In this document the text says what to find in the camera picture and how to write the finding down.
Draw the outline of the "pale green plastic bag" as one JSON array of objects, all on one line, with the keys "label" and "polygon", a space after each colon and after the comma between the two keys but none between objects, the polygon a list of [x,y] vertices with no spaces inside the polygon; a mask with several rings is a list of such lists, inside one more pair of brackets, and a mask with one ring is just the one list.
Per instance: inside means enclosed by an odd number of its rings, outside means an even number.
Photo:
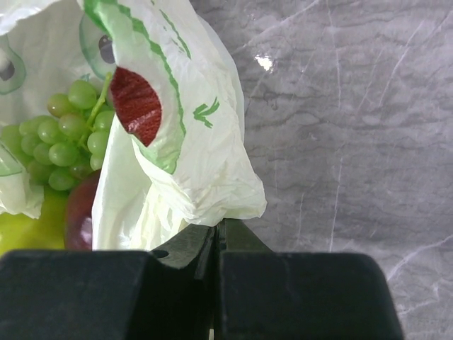
[{"label": "pale green plastic bag", "polygon": [[[92,250],[149,251],[190,224],[263,214],[236,66],[189,1],[1,2],[1,128],[108,73]],[[39,219],[45,188],[1,144],[1,214]]]}]

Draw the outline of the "green grape bunch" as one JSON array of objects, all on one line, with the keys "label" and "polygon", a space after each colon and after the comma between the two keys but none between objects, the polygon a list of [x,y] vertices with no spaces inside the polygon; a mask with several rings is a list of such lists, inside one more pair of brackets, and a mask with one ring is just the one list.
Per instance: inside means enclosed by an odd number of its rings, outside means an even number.
[{"label": "green grape bunch", "polygon": [[32,183],[70,191],[104,161],[115,116],[108,102],[108,73],[101,89],[85,79],[54,93],[46,115],[1,128],[1,144],[29,173]]}]

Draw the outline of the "dark red fruit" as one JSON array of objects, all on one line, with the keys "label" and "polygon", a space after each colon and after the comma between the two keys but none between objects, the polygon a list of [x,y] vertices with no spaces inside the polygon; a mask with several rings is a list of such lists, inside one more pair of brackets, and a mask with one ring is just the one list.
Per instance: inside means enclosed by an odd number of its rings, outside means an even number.
[{"label": "dark red fruit", "polygon": [[92,250],[92,207],[100,174],[100,170],[92,172],[68,197],[64,231],[66,249]]}]

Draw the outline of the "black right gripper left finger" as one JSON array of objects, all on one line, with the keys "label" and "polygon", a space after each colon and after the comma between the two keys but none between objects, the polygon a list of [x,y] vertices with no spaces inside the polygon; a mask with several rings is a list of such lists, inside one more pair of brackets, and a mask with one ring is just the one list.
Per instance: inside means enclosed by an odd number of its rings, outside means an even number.
[{"label": "black right gripper left finger", "polygon": [[152,251],[10,251],[1,338],[208,339],[216,235],[191,225]]}]

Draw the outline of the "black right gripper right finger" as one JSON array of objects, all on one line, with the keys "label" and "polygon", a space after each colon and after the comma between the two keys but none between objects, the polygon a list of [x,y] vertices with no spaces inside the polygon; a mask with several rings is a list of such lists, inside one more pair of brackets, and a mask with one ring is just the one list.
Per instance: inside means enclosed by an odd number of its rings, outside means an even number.
[{"label": "black right gripper right finger", "polygon": [[277,252],[242,221],[217,225],[216,339],[402,339],[366,254]]}]

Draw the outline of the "green fruit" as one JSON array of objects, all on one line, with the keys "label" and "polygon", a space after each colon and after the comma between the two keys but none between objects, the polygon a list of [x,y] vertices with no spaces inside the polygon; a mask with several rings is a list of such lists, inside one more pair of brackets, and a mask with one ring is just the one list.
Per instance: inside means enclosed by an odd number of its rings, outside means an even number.
[{"label": "green fruit", "polygon": [[1,255],[17,249],[64,249],[68,193],[45,188],[39,219],[1,214]]}]

